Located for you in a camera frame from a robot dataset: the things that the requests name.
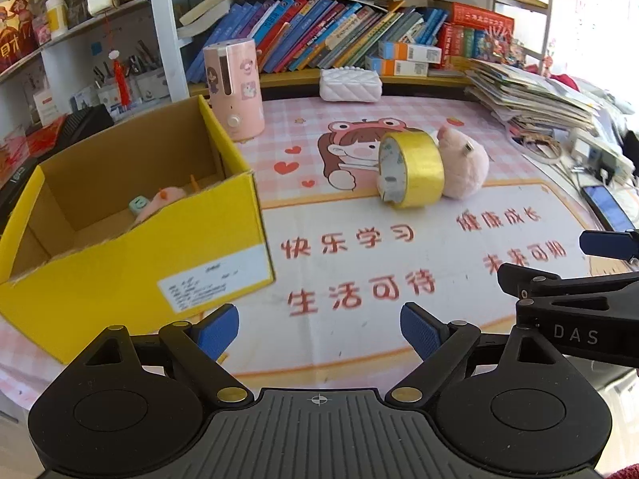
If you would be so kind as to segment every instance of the yellow cardboard box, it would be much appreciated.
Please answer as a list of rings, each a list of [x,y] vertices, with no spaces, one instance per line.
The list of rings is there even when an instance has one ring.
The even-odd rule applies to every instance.
[[[132,227],[129,201],[168,186],[190,196]],[[106,326],[150,333],[273,280],[253,174],[202,97],[38,166],[0,239],[0,313],[63,363]]]

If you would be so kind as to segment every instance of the white quilted bag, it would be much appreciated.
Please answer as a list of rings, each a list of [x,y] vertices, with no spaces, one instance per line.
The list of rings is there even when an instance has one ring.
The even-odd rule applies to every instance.
[[[354,66],[322,70],[319,96],[325,101],[375,103],[381,98],[381,79],[376,72]]]

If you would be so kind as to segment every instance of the packing tape roll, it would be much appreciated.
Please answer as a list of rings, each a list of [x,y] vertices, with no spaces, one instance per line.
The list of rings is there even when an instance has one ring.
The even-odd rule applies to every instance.
[[[430,205],[442,197],[443,181],[442,157],[429,134],[387,133],[381,139],[377,187],[382,201],[401,209]]]

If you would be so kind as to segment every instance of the pink plush toy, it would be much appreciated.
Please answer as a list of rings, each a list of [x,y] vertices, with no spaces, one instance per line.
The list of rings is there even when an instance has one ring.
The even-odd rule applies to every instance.
[[[442,126],[437,133],[442,156],[443,195],[461,200],[474,195],[488,177],[488,153],[457,129]]]
[[[151,202],[140,211],[135,219],[134,225],[141,224],[160,209],[186,197],[187,194],[184,189],[180,189],[179,187],[167,187],[161,189],[160,192],[153,197]]]

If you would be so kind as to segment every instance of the pink cylindrical device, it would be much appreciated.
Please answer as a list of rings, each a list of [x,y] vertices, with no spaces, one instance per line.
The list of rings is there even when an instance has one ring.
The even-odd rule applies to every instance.
[[[264,131],[260,75],[253,40],[229,40],[204,48],[213,113],[234,142]]]

